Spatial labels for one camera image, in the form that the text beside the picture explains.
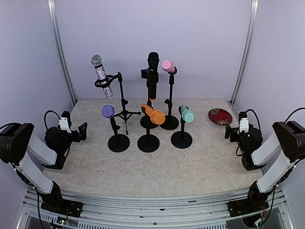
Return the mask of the purple microphone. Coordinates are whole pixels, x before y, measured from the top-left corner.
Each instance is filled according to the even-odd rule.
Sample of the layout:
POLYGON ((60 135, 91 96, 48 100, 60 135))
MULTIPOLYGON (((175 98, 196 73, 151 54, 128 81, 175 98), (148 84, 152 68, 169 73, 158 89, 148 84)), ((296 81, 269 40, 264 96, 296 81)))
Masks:
POLYGON ((105 104, 101 108, 101 113, 105 118, 111 118, 115 115, 115 109, 111 104, 105 104))

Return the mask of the teal microphone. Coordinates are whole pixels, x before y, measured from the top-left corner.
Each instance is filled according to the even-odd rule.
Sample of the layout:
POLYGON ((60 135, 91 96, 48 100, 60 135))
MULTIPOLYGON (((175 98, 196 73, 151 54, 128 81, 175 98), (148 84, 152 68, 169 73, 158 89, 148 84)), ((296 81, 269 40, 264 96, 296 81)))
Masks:
POLYGON ((179 110, 179 113, 181 114, 181 118, 184 122, 192 123, 194 121, 194 114, 193 114, 192 110, 190 110, 187 106, 180 105, 178 110, 179 110))

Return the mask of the orange microphone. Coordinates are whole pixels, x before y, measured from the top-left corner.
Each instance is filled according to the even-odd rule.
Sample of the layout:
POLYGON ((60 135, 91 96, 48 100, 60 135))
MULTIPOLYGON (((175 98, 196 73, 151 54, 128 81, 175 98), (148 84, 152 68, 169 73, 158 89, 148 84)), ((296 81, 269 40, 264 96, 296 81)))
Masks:
POLYGON ((162 125, 165 122, 165 115, 161 110, 155 110, 149 105, 141 104, 141 109, 150 118, 150 121, 155 125, 162 125))

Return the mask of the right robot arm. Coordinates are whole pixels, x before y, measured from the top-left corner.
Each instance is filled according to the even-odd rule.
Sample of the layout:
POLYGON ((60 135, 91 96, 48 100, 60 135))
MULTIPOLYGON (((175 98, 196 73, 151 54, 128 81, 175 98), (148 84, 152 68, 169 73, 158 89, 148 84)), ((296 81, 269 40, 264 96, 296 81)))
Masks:
POLYGON ((274 188, 288 178, 297 163, 305 158, 305 129, 296 121, 275 122, 274 132, 263 140, 259 129, 226 125, 225 138, 236 142, 242 165, 247 171, 261 169, 270 161, 265 174, 249 188, 247 198, 228 203, 230 216, 236 217, 268 208, 268 197, 274 188))

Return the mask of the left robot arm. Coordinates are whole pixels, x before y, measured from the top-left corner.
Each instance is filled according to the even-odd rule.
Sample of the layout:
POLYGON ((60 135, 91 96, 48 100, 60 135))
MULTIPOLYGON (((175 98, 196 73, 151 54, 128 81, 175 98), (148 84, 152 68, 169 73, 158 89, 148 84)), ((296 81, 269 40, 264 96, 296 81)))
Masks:
POLYGON ((86 124, 78 131, 52 127, 46 131, 44 142, 34 134, 31 123, 9 123, 0 128, 1 160, 11 165, 21 180, 36 190, 42 209, 66 217, 81 216, 83 203, 64 199, 60 186, 38 168, 32 157, 45 168, 63 169, 72 142, 85 140, 86 128, 86 124))

